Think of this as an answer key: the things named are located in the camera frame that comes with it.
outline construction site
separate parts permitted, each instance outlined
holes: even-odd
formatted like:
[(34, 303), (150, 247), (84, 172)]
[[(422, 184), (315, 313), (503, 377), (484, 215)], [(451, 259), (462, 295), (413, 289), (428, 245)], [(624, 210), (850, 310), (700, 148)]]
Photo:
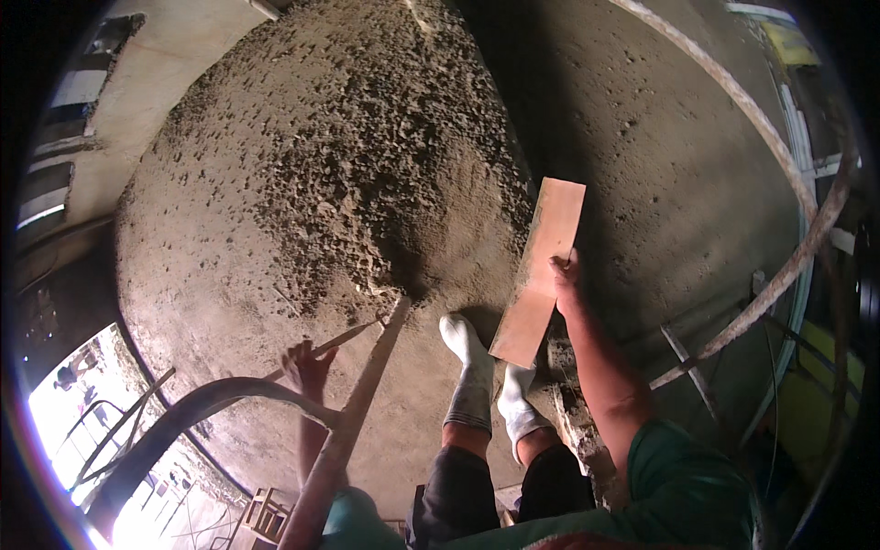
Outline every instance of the construction site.
[[(596, 506), (625, 510), (553, 285), (515, 308), (568, 224), (556, 246), (656, 415), (745, 471), (760, 547), (785, 547), (868, 395), (868, 176), (766, 4), (110, 3), (19, 191), (10, 350), (46, 490), (115, 547), (299, 548), (285, 530), (306, 504), (323, 528), (333, 496), (312, 478), (345, 473), (403, 547), (464, 379), (438, 330), (456, 312), (496, 360), (501, 521), (527, 471), (506, 362), (535, 370)], [(558, 209), (557, 180), (578, 194)], [(339, 346), (322, 403), (282, 369), (303, 340)], [(331, 433), (309, 491), (301, 414)]]

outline green shirt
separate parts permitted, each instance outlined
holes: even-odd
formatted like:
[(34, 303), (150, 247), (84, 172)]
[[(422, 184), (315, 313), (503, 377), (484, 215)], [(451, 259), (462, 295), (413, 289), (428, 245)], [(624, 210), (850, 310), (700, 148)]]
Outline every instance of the green shirt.
[[(536, 519), (456, 539), (432, 548), (521, 548), (552, 535), (595, 532), (614, 539), (748, 548), (755, 501), (748, 482), (721, 453), (695, 442), (667, 421), (651, 421), (633, 439), (627, 462), (631, 503)], [(337, 495), (321, 548), (404, 548), (381, 522), (373, 501), (357, 489)]]

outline concrete floor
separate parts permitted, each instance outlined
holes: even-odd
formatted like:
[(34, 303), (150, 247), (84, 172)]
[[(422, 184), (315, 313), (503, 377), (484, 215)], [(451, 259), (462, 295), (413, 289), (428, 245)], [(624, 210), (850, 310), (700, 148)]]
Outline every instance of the concrete floor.
[[(764, 53), (722, 3), (646, 4), (727, 67), (783, 131)], [(577, 244), (589, 269), (590, 301), (646, 378), (659, 374), (674, 364), (658, 338), (660, 322), (676, 320), (682, 341), (696, 348), (748, 296), (754, 269), (771, 275), (788, 257), (796, 243), (796, 202), (781, 169), (711, 78), (605, 0), (460, 7), (533, 176), (588, 186)], [(221, 151), (199, 160), (214, 169), (237, 160), (229, 156)], [(252, 219), (238, 226), (234, 244), (224, 242), (220, 231), (230, 225), (229, 209), (241, 208), (240, 198), (221, 196), (204, 209), (199, 205), (214, 196), (211, 186), (191, 186), (199, 200), (175, 204), (168, 193), (172, 169), (147, 158), (134, 178), (137, 216), (119, 228), (121, 305), (150, 367), (178, 367), (166, 385), (171, 400), (223, 376), (264, 376), (276, 368), (279, 351), (302, 335), (324, 341), (344, 329), (348, 319), (330, 307), (317, 311), (320, 322), (275, 314), (284, 304), (271, 291), (271, 256), (251, 257), (247, 250), (280, 244)], [(467, 216), (492, 220), (499, 213), (490, 208)], [(477, 224), (476, 231), (484, 248), (503, 242), (491, 224)], [(170, 264), (172, 248), (204, 256), (213, 268), (200, 271), (197, 258), (191, 267)], [(450, 277), (462, 290), (429, 300), (410, 317), (352, 458), (353, 484), (367, 490), (388, 519), (404, 517), (414, 486), (426, 479), (458, 378), (454, 356), (436, 333), (437, 319), (472, 306), (480, 325), (491, 326), (507, 299), (515, 259), (500, 251), (484, 266), (460, 261), (472, 248), (466, 240), (450, 242), (443, 254), (428, 258), (437, 269), (452, 266)], [(453, 266), (456, 260), (462, 265)], [(332, 281), (331, 293), (350, 284)], [(485, 332), (488, 342), (491, 331)], [(341, 351), (328, 382), (329, 405), (344, 401), (375, 336), (370, 330)], [(763, 333), (752, 331), (731, 346), (719, 367), (703, 368), (710, 377), (717, 370), (722, 408), (735, 427), (743, 426), (765, 387)], [(535, 397), (546, 409), (546, 400)], [(689, 383), (680, 380), (656, 397), (667, 415), (711, 440)], [(290, 488), (296, 478), (292, 419), (283, 405), (249, 400), (199, 431), (246, 487)], [(495, 485), (504, 487), (524, 472), (510, 456), (497, 412), (493, 421), (488, 459)]]

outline worker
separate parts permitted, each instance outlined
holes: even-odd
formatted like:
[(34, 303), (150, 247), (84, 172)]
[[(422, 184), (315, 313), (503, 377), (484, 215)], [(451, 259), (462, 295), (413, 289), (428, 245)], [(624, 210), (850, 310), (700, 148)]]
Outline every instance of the worker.
[[(366, 493), (345, 487), (330, 510), (322, 548), (751, 546), (757, 508), (749, 483), (721, 453), (657, 417), (648, 385), (582, 297), (577, 252), (569, 260), (549, 261), (583, 398), (619, 479), (627, 483), (629, 505), (596, 509), (575, 455), (526, 398), (534, 369), (508, 364), (498, 409), (513, 457), (526, 473), (517, 523), (501, 528), (486, 460), (495, 361), (464, 317), (446, 315), (440, 333), (462, 362), (461, 378), (444, 420), (442, 448), (427, 484), (416, 490), (406, 541), (381, 522)], [(321, 402), (334, 355), (331, 350), (316, 359), (304, 342), (282, 362), (302, 379), (299, 388)], [(300, 472), (309, 472), (326, 432), (303, 422)]]

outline wooden plank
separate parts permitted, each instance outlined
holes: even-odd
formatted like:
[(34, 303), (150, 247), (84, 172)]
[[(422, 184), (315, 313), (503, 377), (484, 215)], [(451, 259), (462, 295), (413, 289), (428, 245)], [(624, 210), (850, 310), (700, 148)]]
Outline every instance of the wooden plank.
[(489, 354), (529, 368), (556, 305), (554, 273), (547, 261), (568, 258), (575, 242), (586, 187), (544, 178), (517, 280)]

